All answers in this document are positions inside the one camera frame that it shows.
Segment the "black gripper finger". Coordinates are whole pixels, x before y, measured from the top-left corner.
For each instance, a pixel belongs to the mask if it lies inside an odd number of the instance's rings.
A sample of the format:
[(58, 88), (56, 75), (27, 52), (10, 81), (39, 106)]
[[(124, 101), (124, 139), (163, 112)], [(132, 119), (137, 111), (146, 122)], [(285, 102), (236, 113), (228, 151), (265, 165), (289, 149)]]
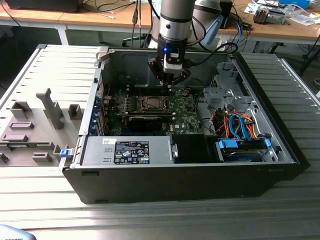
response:
[(161, 93), (167, 94), (166, 74), (164, 73), (163, 69), (160, 67), (159, 63), (157, 63), (155, 58), (150, 59), (147, 64), (155, 79), (160, 82)]
[(167, 94), (171, 93), (172, 86), (175, 86), (184, 80), (186, 80), (190, 75), (190, 71), (188, 69), (183, 69), (178, 76), (174, 77), (174, 74), (169, 73), (167, 76)]

